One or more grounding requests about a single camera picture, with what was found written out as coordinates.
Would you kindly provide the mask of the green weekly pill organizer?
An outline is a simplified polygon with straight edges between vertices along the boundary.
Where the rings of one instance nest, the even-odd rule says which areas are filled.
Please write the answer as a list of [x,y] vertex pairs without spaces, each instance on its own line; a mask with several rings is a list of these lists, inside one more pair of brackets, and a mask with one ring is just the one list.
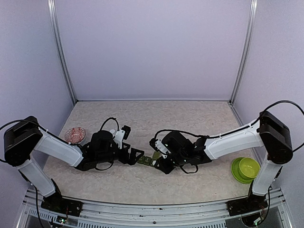
[[152,157],[142,156],[137,163],[153,167],[160,156],[161,154],[159,152],[154,152]]

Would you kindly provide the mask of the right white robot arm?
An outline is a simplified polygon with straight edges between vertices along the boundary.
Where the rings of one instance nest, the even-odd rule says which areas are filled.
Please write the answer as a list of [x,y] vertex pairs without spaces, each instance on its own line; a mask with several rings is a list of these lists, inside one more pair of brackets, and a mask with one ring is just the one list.
[[234,152],[264,147],[266,158],[253,180],[251,194],[243,200],[243,207],[248,211],[261,204],[261,196],[266,195],[281,167],[293,157],[289,128],[268,111],[261,112],[257,120],[231,132],[199,135],[194,143],[182,131],[167,130],[166,136],[162,139],[153,137],[149,144],[162,155],[154,167],[165,174],[186,164],[197,167]]

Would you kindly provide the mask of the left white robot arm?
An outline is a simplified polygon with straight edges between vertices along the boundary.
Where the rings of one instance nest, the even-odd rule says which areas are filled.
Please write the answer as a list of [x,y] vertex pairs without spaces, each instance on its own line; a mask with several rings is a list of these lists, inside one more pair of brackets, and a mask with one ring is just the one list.
[[56,211],[67,206],[66,200],[55,181],[31,156],[33,151],[57,158],[80,171],[96,169],[100,163],[113,164],[114,161],[135,165],[144,155],[144,151],[124,143],[131,131],[129,126],[114,132],[100,129],[85,145],[65,142],[43,128],[33,116],[11,121],[1,128],[6,130],[3,162],[16,167]]

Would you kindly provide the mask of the red patterned bowl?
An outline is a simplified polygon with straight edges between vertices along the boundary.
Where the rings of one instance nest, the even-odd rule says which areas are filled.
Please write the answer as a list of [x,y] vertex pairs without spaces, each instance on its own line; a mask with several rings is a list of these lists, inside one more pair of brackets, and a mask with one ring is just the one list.
[[66,131],[64,139],[67,143],[79,144],[86,138],[86,131],[84,128],[76,126]]

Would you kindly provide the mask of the green plate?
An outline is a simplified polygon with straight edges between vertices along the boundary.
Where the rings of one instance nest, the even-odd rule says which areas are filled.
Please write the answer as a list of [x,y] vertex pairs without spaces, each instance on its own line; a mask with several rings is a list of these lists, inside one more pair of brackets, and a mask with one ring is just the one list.
[[241,182],[241,183],[243,183],[243,184],[250,184],[250,183],[253,181],[253,179],[246,180],[246,179],[242,178],[242,177],[240,176],[240,174],[239,174],[239,162],[240,162],[240,160],[241,160],[242,158],[244,158],[244,157],[236,158],[236,159],[232,162],[232,164],[231,164],[231,173],[232,173],[233,177],[234,177],[237,181],[239,181],[239,182]]

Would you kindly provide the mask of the green bowl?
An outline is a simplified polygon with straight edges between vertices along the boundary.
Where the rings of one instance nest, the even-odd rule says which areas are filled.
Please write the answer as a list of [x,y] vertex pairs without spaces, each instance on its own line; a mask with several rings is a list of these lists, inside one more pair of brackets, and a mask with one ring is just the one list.
[[249,180],[257,177],[260,171],[259,163],[252,158],[242,158],[239,162],[239,174],[242,178]]

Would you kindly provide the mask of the aluminium front rail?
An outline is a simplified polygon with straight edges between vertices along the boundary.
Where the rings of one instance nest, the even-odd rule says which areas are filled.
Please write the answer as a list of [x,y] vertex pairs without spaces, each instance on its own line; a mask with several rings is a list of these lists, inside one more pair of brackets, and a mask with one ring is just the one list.
[[270,207],[231,216],[226,200],[176,205],[132,205],[82,200],[79,216],[36,208],[42,196],[26,192],[15,227],[61,228],[242,228],[243,220],[261,214],[266,220],[259,228],[292,228],[294,224],[280,189],[270,191]]

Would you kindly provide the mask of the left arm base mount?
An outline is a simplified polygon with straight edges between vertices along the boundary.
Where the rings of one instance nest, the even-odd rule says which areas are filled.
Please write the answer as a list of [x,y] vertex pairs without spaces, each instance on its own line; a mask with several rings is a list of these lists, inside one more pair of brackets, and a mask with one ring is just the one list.
[[64,198],[57,184],[53,180],[52,182],[55,186],[55,193],[48,197],[43,197],[41,208],[67,216],[79,217],[83,203],[78,200]]

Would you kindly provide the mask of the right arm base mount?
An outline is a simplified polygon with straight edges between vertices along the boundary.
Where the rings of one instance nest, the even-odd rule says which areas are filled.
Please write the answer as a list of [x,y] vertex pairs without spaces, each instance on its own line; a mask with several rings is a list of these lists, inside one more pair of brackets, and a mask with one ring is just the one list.
[[229,200],[227,203],[228,213],[230,216],[241,215],[262,208],[268,207],[266,195],[258,196],[253,194],[250,187],[248,195],[244,198]]

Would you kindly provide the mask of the right aluminium corner post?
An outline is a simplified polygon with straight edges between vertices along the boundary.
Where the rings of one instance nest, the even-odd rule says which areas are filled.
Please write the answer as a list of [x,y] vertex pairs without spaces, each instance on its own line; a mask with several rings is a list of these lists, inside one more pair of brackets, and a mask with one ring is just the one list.
[[255,24],[255,20],[256,20],[257,6],[258,6],[258,0],[251,0],[245,41],[244,41],[244,45],[243,45],[243,50],[242,50],[239,67],[237,70],[237,78],[235,80],[235,84],[234,84],[232,94],[231,94],[231,97],[229,100],[231,106],[233,106],[236,102],[237,95],[238,95],[240,85],[241,85],[241,81],[242,81],[244,71],[246,68],[247,58],[249,55],[249,50],[250,50],[250,45],[251,45],[252,34],[254,31],[254,24]]

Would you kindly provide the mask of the aluminium corner post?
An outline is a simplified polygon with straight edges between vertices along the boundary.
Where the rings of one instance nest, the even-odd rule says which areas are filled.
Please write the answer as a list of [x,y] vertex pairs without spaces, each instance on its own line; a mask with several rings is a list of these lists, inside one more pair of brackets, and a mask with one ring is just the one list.
[[251,45],[252,34],[254,31],[254,24],[255,24],[255,20],[256,20],[257,6],[258,6],[258,0],[251,0],[245,41],[244,41],[244,45],[243,45],[243,50],[242,50],[239,67],[237,70],[237,78],[235,80],[235,84],[234,84],[232,94],[231,94],[231,97],[229,100],[231,106],[233,106],[236,102],[237,95],[238,95],[240,85],[241,85],[241,81],[242,81],[244,71],[246,68],[247,58],[249,55],[249,50],[250,50],[250,45]]
[[76,97],[76,93],[75,93],[75,90],[74,90],[74,87],[72,84],[72,80],[71,80],[71,77],[69,74],[69,70],[67,67],[67,61],[66,61],[66,57],[65,57],[65,53],[64,53],[64,47],[63,47],[63,43],[61,40],[60,28],[59,28],[59,23],[58,23],[58,19],[57,19],[56,3],[54,0],[48,0],[47,3],[48,3],[47,6],[48,6],[51,25],[52,25],[52,29],[53,29],[57,54],[58,54],[60,66],[62,69],[64,81],[67,86],[70,100],[71,100],[73,106],[75,106],[76,103],[78,102],[78,99]]

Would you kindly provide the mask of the left aluminium corner post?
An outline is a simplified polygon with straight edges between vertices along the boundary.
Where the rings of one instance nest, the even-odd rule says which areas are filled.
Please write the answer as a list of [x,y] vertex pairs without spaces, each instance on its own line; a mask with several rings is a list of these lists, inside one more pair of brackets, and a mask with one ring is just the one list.
[[48,6],[51,25],[52,25],[52,29],[53,29],[57,54],[58,54],[60,66],[62,69],[64,81],[67,86],[70,100],[71,100],[73,106],[75,106],[76,103],[78,102],[78,99],[76,97],[76,93],[75,93],[75,90],[74,90],[74,87],[72,84],[72,80],[71,80],[71,77],[69,74],[69,70],[67,67],[67,61],[66,61],[66,57],[65,57],[65,53],[64,53],[64,47],[63,47],[63,43],[61,40],[60,28],[59,28],[59,23],[58,23],[58,19],[57,19],[56,3],[54,0],[48,0],[47,3],[48,3],[47,6]]

